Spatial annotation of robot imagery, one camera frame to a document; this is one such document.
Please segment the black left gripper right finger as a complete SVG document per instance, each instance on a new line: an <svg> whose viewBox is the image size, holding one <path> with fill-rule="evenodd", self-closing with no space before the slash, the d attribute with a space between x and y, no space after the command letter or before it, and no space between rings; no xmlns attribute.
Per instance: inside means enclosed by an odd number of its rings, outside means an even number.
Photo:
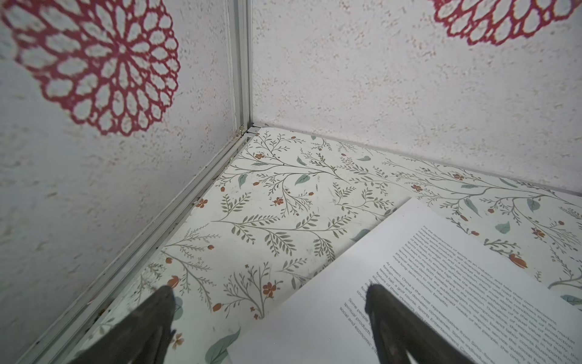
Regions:
<svg viewBox="0 0 582 364"><path fill-rule="evenodd" d="M365 312L381 363L471 362L382 285L368 287Z"/></svg>

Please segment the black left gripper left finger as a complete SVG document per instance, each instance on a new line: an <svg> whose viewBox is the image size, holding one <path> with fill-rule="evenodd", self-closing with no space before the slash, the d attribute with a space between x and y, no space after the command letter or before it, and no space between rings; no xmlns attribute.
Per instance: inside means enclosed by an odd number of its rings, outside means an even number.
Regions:
<svg viewBox="0 0 582 364"><path fill-rule="evenodd" d="M174 291L157 289L92 347L71 362L163 363L175 334L171 328L176 308Z"/></svg>

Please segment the printed paper sheet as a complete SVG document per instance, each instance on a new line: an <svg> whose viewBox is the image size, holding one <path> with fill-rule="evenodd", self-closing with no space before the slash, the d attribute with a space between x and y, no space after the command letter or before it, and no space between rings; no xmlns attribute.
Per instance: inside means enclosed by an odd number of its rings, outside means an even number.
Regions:
<svg viewBox="0 0 582 364"><path fill-rule="evenodd" d="M228 348L234 363L376 363L379 285L475 363L579 363L581 314L409 200Z"/></svg>

